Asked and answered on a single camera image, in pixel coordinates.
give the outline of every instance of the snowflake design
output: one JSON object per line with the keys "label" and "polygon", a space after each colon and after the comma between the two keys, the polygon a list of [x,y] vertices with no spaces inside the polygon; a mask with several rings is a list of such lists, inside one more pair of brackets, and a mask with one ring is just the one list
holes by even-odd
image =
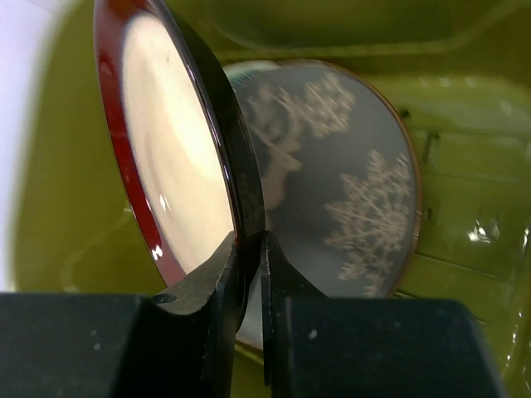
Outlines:
{"label": "snowflake design", "polygon": [[306,104],[303,112],[316,138],[348,130],[354,95],[339,84],[335,74],[328,73],[319,82],[306,85]]}
{"label": "snowflake design", "polygon": [[[346,133],[356,104],[354,94],[341,86],[336,73],[326,72],[317,81],[304,84],[304,97],[282,87],[263,83],[256,96],[247,99],[244,115],[248,129],[264,144],[270,161],[261,170],[264,205],[274,210],[285,197],[285,182],[300,170],[294,153],[300,151],[304,133],[324,138]],[[266,222],[271,227],[270,218]]]}
{"label": "snowflake design", "polygon": [[375,297],[393,266],[390,254],[402,249],[407,233],[412,179],[409,160],[404,154],[389,167],[377,151],[368,154],[367,179],[341,174],[348,200],[324,205],[340,225],[325,243],[347,252],[348,261],[339,279],[364,277],[369,284],[365,297]]}

